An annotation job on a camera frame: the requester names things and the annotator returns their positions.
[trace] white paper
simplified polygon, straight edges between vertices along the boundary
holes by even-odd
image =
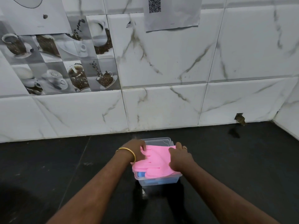
[[[202,0],[143,0],[145,29],[156,31],[198,26],[201,5]]]
[[[1,0],[1,9],[17,35],[71,32],[61,0]]]

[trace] checkered tile pattern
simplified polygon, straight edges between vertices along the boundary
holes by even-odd
[[[0,50],[31,95],[119,90],[106,15],[68,17],[72,34],[15,35],[0,21]]]

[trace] qr code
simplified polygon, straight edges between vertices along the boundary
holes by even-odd
[[[161,12],[161,0],[149,0],[150,13]]]

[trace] forearm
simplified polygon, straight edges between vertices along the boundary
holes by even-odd
[[[100,223],[111,194],[131,159],[130,152],[118,151],[47,224]]]
[[[184,166],[181,172],[221,224],[279,224],[272,217],[219,182],[195,162]]]

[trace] hand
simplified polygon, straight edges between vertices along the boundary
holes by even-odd
[[[131,141],[128,141],[127,143],[125,143],[122,147],[131,149],[132,152],[135,154],[136,156],[136,162],[145,159],[145,155],[141,153],[140,151],[140,146],[142,147],[142,149],[145,151],[146,146],[145,146],[145,141],[143,140],[137,140],[137,139],[132,139]],[[131,156],[131,162],[134,162],[134,156],[133,154],[126,150],[126,149],[121,149],[119,150],[119,152],[122,151],[123,153],[126,154],[130,154]]]
[[[187,147],[182,146],[182,144],[179,142],[176,143],[176,149],[169,148],[169,153],[170,153],[169,166],[174,171],[181,172],[184,166],[194,162],[192,155],[187,151]]]

